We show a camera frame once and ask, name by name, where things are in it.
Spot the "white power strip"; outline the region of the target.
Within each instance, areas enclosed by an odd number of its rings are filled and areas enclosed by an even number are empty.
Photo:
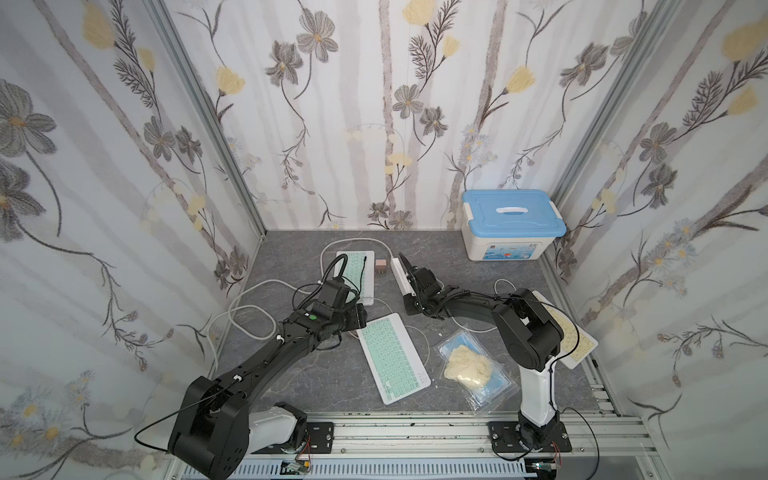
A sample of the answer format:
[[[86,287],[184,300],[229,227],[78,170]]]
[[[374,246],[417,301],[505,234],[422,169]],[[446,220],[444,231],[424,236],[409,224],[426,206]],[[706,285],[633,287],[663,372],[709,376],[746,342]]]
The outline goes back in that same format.
[[[415,292],[408,280],[406,271],[399,258],[391,259],[391,270],[395,276],[398,288],[403,296],[414,296]]]

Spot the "green keyboard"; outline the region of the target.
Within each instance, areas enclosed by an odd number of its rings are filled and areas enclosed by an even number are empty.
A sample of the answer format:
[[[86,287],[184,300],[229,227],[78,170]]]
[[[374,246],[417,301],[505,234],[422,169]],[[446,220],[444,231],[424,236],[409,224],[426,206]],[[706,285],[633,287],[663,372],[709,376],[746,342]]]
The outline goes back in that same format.
[[[372,320],[357,335],[385,405],[431,385],[424,363],[399,314]]]
[[[337,256],[346,255],[347,263],[342,280],[350,287],[347,300],[368,307],[374,304],[375,252],[372,250],[337,251]]]

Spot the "yellow wireless keyboard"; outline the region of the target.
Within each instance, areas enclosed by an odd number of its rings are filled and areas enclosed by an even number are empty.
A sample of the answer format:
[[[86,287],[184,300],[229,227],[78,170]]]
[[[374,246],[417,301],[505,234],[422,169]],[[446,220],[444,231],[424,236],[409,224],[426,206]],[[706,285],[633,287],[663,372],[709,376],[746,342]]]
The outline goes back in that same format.
[[[599,345],[598,341],[582,327],[575,324],[566,314],[555,308],[553,303],[539,291],[534,290],[533,294],[539,302],[544,303],[544,308],[559,324],[563,331],[563,339],[560,344],[560,356],[563,356],[566,353],[569,353],[569,355],[561,359],[560,363],[566,368],[574,370],[597,348]]]

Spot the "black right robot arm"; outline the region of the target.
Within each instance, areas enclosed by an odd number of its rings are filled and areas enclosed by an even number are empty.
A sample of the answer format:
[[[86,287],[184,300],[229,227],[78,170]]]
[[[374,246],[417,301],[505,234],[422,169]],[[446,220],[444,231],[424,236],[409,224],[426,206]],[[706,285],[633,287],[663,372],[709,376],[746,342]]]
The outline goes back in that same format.
[[[551,314],[559,308],[523,288],[501,296],[442,286],[431,270],[412,265],[404,254],[392,267],[407,314],[435,319],[458,315],[497,328],[520,368],[522,402],[514,438],[524,451],[540,451],[560,438],[564,425],[555,403],[554,371],[571,353],[561,351],[564,331]]]

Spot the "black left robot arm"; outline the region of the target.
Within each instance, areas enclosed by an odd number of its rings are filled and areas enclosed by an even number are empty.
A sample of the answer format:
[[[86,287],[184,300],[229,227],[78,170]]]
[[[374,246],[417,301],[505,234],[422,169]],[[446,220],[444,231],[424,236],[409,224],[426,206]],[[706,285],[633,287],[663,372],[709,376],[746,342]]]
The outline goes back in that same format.
[[[191,383],[171,430],[169,454],[208,479],[227,479],[248,454],[302,445],[307,431],[303,411],[285,402],[261,412],[252,405],[323,342],[365,327],[360,290],[344,277],[347,262],[347,255],[337,256],[320,284],[247,360],[215,379],[200,377]]]

